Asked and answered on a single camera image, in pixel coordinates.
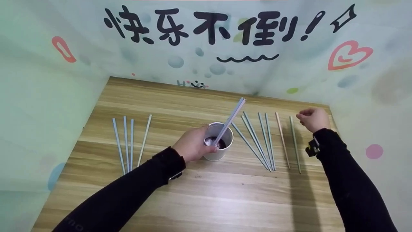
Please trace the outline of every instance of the dark liquid in cup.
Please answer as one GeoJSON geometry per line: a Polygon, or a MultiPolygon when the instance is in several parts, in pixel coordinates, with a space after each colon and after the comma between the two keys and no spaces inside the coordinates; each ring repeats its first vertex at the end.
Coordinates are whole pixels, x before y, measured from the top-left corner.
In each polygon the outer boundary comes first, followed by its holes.
{"type": "MultiPolygon", "coordinates": [[[[212,136],[212,137],[206,138],[206,139],[205,139],[206,145],[208,145],[208,146],[212,145],[212,144],[216,141],[217,138],[218,138],[218,137],[216,137],[216,136],[212,136]]],[[[224,148],[226,148],[226,144],[225,144],[225,142],[224,142],[222,139],[219,140],[219,142],[218,142],[218,144],[217,144],[216,146],[217,146],[219,149],[224,149],[224,148]]]]}

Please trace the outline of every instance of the left hand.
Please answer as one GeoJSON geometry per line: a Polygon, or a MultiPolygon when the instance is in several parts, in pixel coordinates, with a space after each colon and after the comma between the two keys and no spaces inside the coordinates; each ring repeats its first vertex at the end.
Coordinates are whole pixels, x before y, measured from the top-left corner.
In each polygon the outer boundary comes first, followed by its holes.
{"type": "Polygon", "coordinates": [[[182,137],[172,146],[179,155],[183,156],[185,162],[195,161],[200,159],[207,153],[214,153],[218,151],[215,146],[206,146],[204,144],[204,136],[208,124],[186,131],[182,137]]]}

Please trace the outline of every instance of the wooden table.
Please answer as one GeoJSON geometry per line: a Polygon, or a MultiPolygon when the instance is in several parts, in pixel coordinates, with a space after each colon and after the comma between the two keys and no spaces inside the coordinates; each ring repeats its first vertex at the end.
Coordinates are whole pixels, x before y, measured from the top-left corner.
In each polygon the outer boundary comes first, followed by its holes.
{"type": "MultiPolygon", "coordinates": [[[[130,119],[135,119],[136,166],[149,114],[153,118],[142,162],[173,145],[189,128],[225,122],[240,97],[247,99],[242,110],[264,151],[257,113],[269,114],[277,171],[266,171],[234,131],[233,145],[222,160],[189,163],[183,176],[155,191],[122,231],[344,231],[321,163],[304,151],[311,133],[294,118],[302,174],[297,170],[289,116],[319,105],[122,78],[107,83],[33,231],[51,231],[77,205],[122,175],[113,117],[123,154],[123,115],[129,137],[130,119]],[[290,170],[275,112],[281,117],[290,170]]],[[[319,107],[330,114],[328,107],[319,107]]],[[[235,123],[254,145],[240,115],[235,123]]]]}

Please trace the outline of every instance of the chopstick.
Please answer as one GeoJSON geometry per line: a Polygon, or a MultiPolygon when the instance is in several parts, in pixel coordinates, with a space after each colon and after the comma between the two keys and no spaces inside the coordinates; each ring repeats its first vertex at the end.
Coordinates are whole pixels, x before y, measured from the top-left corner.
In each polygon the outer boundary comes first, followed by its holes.
{"type": "Polygon", "coordinates": [[[295,135],[295,126],[293,125],[293,116],[290,116],[289,119],[290,119],[290,127],[292,128],[293,144],[295,145],[297,168],[299,169],[299,173],[302,173],[302,171],[300,170],[299,154],[297,152],[297,142],[296,142],[296,135],[295,135]]]}
{"type": "Polygon", "coordinates": [[[233,119],[236,117],[237,113],[240,111],[240,109],[242,108],[243,104],[245,104],[246,99],[244,99],[243,97],[240,98],[239,102],[237,103],[236,107],[234,108],[234,110],[232,111],[232,114],[230,115],[230,117],[227,119],[226,123],[224,124],[222,130],[219,132],[218,137],[216,138],[216,140],[213,143],[213,146],[216,146],[218,144],[218,142],[220,141],[220,139],[222,138],[223,134],[226,132],[227,128],[229,127],[229,125],[233,122],[233,119]]]}
{"type": "Polygon", "coordinates": [[[269,125],[269,118],[267,116],[267,113],[265,113],[265,118],[266,118],[267,134],[269,135],[270,151],[272,153],[273,170],[276,171],[275,155],[273,154],[272,136],[270,134],[270,125],[269,125]]]}
{"type": "Polygon", "coordinates": [[[126,120],[126,116],[123,116],[123,124],[124,124],[124,142],[126,143],[127,172],[130,172],[130,165],[129,165],[129,146],[128,146],[128,144],[127,144],[127,120],[126,120]]]}
{"type": "Polygon", "coordinates": [[[232,122],[232,126],[233,128],[239,133],[240,137],[243,139],[243,141],[245,141],[245,143],[247,144],[247,146],[252,150],[252,152],[255,154],[256,158],[262,163],[262,165],[265,167],[266,170],[269,170],[266,165],[263,163],[263,161],[261,160],[261,158],[259,158],[258,154],[255,152],[255,150],[253,149],[253,147],[251,146],[251,144],[247,141],[247,139],[245,138],[245,136],[242,134],[242,132],[239,130],[239,128],[232,122]]]}
{"type": "Polygon", "coordinates": [[[120,162],[122,163],[123,175],[125,175],[126,171],[124,170],[123,155],[122,155],[122,149],[120,148],[119,133],[117,132],[116,119],[113,118],[112,120],[113,120],[113,127],[115,129],[115,134],[116,134],[117,147],[119,149],[120,162]]]}
{"type": "Polygon", "coordinates": [[[263,157],[263,159],[265,160],[266,164],[269,166],[269,170],[272,171],[271,166],[270,166],[269,163],[267,162],[265,153],[263,152],[263,148],[262,148],[262,145],[260,144],[258,135],[256,134],[255,129],[253,128],[252,123],[251,123],[250,120],[249,120],[248,113],[246,113],[246,111],[243,111],[243,115],[245,116],[246,121],[248,122],[248,125],[249,125],[250,129],[252,130],[252,136],[254,136],[255,139],[256,139],[256,142],[257,142],[256,146],[257,146],[258,150],[260,150],[260,154],[262,155],[262,157],[263,157]]]}
{"type": "Polygon", "coordinates": [[[137,166],[140,166],[140,161],[142,160],[143,148],[145,147],[147,133],[149,131],[150,121],[152,120],[152,115],[149,115],[149,120],[147,121],[146,132],[143,138],[142,149],[140,150],[139,161],[137,162],[137,166]]]}
{"type": "Polygon", "coordinates": [[[263,126],[262,116],[260,115],[260,112],[257,113],[257,116],[259,117],[260,127],[262,128],[262,132],[263,132],[263,138],[265,139],[265,145],[266,145],[267,155],[269,157],[269,163],[270,163],[270,166],[271,166],[272,170],[274,170],[271,155],[270,155],[271,152],[270,152],[270,149],[269,149],[269,144],[267,143],[265,127],[263,126]]]}
{"type": "Polygon", "coordinates": [[[270,168],[270,166],[269,166],[269,164],[268,164],[268,162],[267,162],[267,160],[266,160],[266,157],[265,157],[265,155],[263,154],[262,148],[259,147],[258,140],[256,140],[256,137],[253,135],[252,129],[250,128],[250,126],[251,126],[251,125],[250,125],[250,122],[248,122],[247,119],[246,119],[243,115],[241,115],[240,117],[242,118],[243,123],[245,124],[246,128],[248,129],[248,131],[249,131],[249,133],[250,133],[250,136],[252,137],[253,141],[255,142],[255,145],[257,146],[257,149],[259,150],[260,155],[261,155],[262,158],[263,158],[263,161],[265,162],[265,164],[266,164],[266,166],[268,167],[269,171],[272,172],[272,170],[271,170],[271,168],[270,168]]]}
{"type": "Polygon", "coordinates": [[[131,134],[130,134],[130,171],[133,170],[133,129],[134,129],[134,119],[131,120],[131,134]]]}
{"type": "Polygon", "coordinates": [[[288,168],[290,169],[288,152],[286,151],[285,139],[283,138],[282,125],[281,125],[281,121],[280,121],[280,119],[279,119],[279,114],[278,114],[278,112],[275,112],[275,115],[276,115],[276,120],[278,121],[279,132],[281,133],[281,139],[282,139],[283,149],[284,149],[284,151],[285,151],[286,162],[288,163],[288,168]]]}

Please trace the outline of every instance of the wavy line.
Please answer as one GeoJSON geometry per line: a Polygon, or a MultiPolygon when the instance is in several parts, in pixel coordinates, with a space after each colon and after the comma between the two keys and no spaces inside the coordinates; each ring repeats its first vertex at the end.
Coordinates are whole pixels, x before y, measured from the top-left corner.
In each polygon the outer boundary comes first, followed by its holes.
{"type": "Polygon", "coordinates": [[[218,61],[222,62],[222,63],[227,63],[227,62],[229,62],[229,61],[233,61],[233,62],[235,62],[235,63],[241,63],[241,62],[243,62],[243,61],[245,61],[245,60],[248,60],[248,61],[250,61],[250,62],[258,62],[258,61],[260,61],[260,60],[262,60],[262,59],[264,59],[264,60],[274,60],[274,59],[276,59],[276,58],[278,58],[278,57],[279,57],[279,54],[275,55],[274,57],[270,57],[270,58],[266,57],[265,55],[260,55],[259,58],[257,58],[257,59],[252,59],[250,56],[245,56],[243,59],[235,59],[235,58],[233,58],[233,57],[229,57],[228,59],[224,59],[224,60],[221,59],[221,58],[219,58],[219,57],[216,57],[216,59],[217,59],[218,61]]]}

